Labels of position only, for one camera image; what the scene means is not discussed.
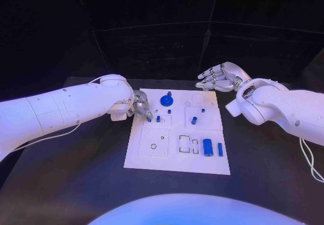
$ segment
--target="black background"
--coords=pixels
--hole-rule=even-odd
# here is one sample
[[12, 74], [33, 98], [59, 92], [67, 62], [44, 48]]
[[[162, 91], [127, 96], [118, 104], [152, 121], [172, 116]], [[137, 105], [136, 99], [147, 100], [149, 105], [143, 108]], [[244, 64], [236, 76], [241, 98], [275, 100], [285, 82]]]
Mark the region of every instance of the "black background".
[[[3, 0], [0, 101], [71, 76], [195, 81], [225, 61], [252, 78], [324, 91], [323, 9], [320, 0]], [[0, 181], [19, 155], [3, 160]]]

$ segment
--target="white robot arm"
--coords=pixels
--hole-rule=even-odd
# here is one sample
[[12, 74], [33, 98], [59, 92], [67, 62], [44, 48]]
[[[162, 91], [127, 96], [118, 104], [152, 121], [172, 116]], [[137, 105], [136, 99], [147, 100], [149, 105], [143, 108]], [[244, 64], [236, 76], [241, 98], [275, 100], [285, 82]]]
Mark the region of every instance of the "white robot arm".
[[231, 63], [215, 66], [198, 77], [196, 87], [203, 90], [238, 92], [226, 105], [232, 116], [245, 115], [251, 123], [268, 120], [300, 138], [324, 145], [324, 94], [307, 90], [288, 90], [278, 82], [251, 79], [242, 68]]
[[153, 118], [147, 95], [120, 75], [45, 94], [0, 102], [0, 161], [32, 139], [75, 126], [105, 113], [126, 120], [134, 113]]

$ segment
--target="circular hole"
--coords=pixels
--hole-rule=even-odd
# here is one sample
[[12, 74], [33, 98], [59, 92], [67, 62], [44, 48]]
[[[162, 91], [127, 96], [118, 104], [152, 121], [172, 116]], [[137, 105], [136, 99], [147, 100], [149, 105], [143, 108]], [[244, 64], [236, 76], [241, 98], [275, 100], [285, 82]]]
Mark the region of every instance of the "circular hole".
[[297, 122], [296, 122], [296, 127], [297, 127], [297, 126], [300, 126], [300, 124], [301, 124], [301, 122], [300, 122], [300, 121], [297, 121]]

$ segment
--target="white board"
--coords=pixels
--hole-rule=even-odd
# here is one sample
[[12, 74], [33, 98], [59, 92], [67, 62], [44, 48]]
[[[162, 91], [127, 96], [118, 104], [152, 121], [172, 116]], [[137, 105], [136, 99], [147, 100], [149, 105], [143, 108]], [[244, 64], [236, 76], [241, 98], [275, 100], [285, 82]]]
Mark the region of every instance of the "white board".
[[[149, 122], [146, 116], [134, 116], [124, 168], [231, 175], [216, 93], [162, 89], [141, 91], [147, 94], [154, 118]], [[173, 105], [166, 107], [160, 99], [169, 91]], [[192, 124], [193, 116], [198, 117], [196, 125]], [[190, 152], [180, 152], [182, 135], [190, 138]], [[206, 138], [212, 140], [212, 157], [205, 156]], [[193, 153], [193, 140], [198, 140], [198, 154]], [[218, 143], [224, 145], [222, 157]]]

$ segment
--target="dark tabletop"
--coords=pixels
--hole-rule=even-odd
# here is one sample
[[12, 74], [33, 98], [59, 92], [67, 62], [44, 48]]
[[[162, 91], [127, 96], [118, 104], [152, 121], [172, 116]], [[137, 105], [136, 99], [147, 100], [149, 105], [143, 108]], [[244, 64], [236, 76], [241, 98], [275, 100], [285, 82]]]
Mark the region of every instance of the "dark tabletop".
[[[91, 80], [71, 77], [65, 86]], [[134, 89], [198, 90], [192, 81], [128, 82]], [[69, 135], [25, 149], [0, 190], [0, 224], [87, 224], [123, 204], [169, 193], [228, 197], [321, 224], [324, 184], [311, 176], [298, 138], [274, 122], [257, 126], [242, 115], [231, 116], [225, 105], [235, 92], [216, 96], [231, 176], [126, 169], [133, 118], [113, 122], [105, 115]], [[313, 143], [310, 147], [324, 173], [324, 147]]]

